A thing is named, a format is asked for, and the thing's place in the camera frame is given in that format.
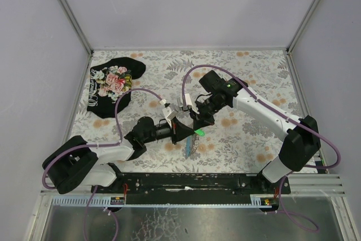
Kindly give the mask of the green key tag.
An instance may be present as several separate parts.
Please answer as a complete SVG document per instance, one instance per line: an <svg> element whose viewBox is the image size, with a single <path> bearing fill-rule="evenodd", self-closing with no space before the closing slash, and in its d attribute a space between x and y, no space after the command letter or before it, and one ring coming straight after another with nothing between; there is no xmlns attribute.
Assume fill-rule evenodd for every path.
<svg viewBox="0 0 361 241"><path fill-rule="evenodd" d="M205 132L204 132L203 130L201 130L201 129L195 130L195 133L196 133L198 136L201 136L201 137L203 137L203 136L205 135Z"/></svg>

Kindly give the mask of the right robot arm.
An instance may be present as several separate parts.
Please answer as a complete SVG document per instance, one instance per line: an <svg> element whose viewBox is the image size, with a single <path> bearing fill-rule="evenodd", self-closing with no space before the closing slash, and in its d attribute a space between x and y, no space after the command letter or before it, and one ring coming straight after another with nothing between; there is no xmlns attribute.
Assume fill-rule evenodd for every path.
<svg viewBox="0 0 361 241"><path fill-rule="evenodd" d="M252 92L244 81L238 78L226 81L215 71L208 72L199 83L210 95L203 102L182 94L183 103L191 107L191 116L198 127L211 125L213 116L228 106L258 120L282 141L278 156L260 171L269 183L276 183L290 172L299 172L319 151L318 125L313 117L301 118L282 111Z"/></svg>

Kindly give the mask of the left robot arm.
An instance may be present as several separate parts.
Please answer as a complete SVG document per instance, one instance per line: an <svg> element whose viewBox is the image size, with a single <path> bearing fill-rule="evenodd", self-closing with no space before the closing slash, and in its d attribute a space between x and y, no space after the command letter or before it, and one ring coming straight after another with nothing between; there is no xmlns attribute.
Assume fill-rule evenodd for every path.
<svg viewBox="0 0 361 241"><path fill-rule="evenodd" d="M176 144L194 133L177 118L156 125L152 118L142 117L121 141L91 143L76 135L42 163L43 186L59 194L67 194L79 185L110 186L117 178L110 163L139 158L148 143L170 138Z"/></svg>

